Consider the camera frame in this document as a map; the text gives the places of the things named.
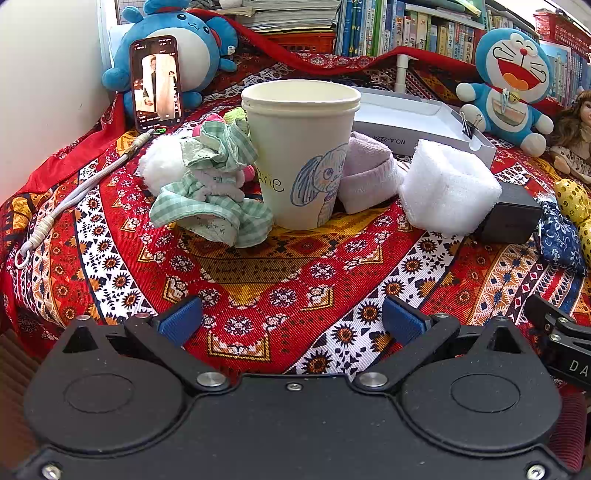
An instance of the stack of papers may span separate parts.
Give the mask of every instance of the stack of papers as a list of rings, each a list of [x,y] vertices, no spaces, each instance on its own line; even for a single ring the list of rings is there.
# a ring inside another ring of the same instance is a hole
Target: stack of papers
[[[237,17],[245,27],[259,33],[331,28],[341,0],[243,0],[254,15]]]

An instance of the white fluffy pom-pom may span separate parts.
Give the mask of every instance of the white fluffy pom-pom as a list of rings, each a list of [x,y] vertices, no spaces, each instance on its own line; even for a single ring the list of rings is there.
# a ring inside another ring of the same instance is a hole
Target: white fluffy pom-pom
[[[163,135],[156,138],[139,159],[136,174],[144,178],[152,195],[157,196],[162,187],[182,179],[187,170],[179,138]]]

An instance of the phone screen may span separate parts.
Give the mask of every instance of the phone screen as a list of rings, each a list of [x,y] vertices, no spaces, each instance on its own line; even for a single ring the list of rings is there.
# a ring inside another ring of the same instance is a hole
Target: phone screen
[[[172,35],[143,38],[130,46],[131,92],[139,131],[183,121],[177,41]]]

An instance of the pink towel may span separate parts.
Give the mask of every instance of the pink towel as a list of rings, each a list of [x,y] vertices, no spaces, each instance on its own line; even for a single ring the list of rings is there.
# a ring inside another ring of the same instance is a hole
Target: pink towel
[[[367,135],[351,133],[339,183],[339,200],[349,214],[361,212],[396,195],[402,172],[392,152]]]

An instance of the plaid fabric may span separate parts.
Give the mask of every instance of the plaid fabric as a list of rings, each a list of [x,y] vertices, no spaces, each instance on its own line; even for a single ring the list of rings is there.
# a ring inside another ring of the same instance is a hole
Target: plaid fabric
[[[233,173],[256,160],[256,150],[248,138],[248,124],[236,120],[232,125],[205,122],[199,139],[186,139],[182,144],[183,160],[192,170],[214,168],[220,173]],[[214,177],[219,183],[236,183],[233,175]],[[187,173],[181,181],[163,187],[150,210],[156,227],[177,222],[207,240],[246,248],[264,242],[271,231],[271,211],[261,202],[244,199],[237,203],[227,196],[208,195],[196,199],[205,184]]]
[[[258,156],[248,138],[248,124],[240,119],[231,125],[205,122],[199,139],[184,139],[181,149],[187,167],[197,170],[215,168],[224,173],[243,170]]]

